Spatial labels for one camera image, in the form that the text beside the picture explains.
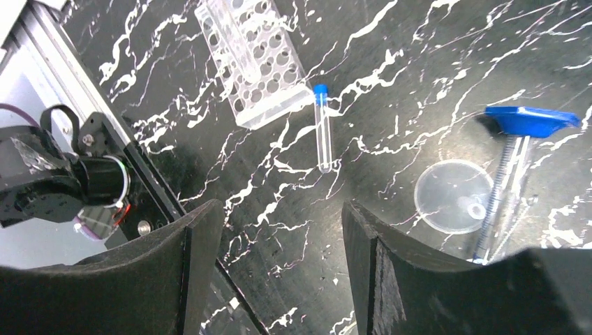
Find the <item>clear plastic well rack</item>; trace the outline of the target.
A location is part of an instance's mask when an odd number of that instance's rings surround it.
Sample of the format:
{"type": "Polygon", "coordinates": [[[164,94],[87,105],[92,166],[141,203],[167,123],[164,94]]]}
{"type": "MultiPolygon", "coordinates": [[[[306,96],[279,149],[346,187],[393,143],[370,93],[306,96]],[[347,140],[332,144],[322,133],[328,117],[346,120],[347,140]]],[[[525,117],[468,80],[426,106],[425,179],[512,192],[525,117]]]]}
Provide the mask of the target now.
{"type": "Polygon", "coordinates": [[[313,103],[273,1],[201,1],[195,16],[239,127],[257,130],[313,103]]]}

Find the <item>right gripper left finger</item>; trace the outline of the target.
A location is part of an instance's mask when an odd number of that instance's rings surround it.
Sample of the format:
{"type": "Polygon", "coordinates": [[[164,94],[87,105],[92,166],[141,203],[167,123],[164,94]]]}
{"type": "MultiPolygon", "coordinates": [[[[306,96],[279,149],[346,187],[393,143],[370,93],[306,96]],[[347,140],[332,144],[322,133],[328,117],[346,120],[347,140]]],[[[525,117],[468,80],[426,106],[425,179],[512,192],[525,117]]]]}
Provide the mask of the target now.
{"type": "Polygon", "coordinates": [[[2,334],[198,334],[224,213],[210,200],[74,265],[1,268],[2,334]]]}

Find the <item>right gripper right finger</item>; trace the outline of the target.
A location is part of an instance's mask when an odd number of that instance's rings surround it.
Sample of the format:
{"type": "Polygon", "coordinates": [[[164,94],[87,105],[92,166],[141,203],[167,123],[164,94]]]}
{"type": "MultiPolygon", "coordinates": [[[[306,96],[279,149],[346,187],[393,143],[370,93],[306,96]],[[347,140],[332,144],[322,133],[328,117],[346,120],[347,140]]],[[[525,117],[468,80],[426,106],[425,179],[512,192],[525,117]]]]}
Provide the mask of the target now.
{"type": "Polygon", "coordinates": [[[360,334],[590,334],[591,252],[527,248],[477,265],[341,212],[360,334]]]}

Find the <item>blue-capped test tube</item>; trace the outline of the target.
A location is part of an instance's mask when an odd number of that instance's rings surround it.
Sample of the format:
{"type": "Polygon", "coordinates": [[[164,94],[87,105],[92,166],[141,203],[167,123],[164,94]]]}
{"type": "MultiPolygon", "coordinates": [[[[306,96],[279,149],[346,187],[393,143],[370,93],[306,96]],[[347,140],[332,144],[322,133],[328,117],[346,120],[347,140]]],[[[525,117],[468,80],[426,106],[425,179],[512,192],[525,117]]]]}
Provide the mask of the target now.
{"type": "Polygon", "coordinates": [[[314,114],[316,122],[316,146],[318,168],[322,173],[332,169],[332,141],[330,117],[328,111],[328,88],[325,84],[317,84],[313,88],[315,96],[314,114]]]}

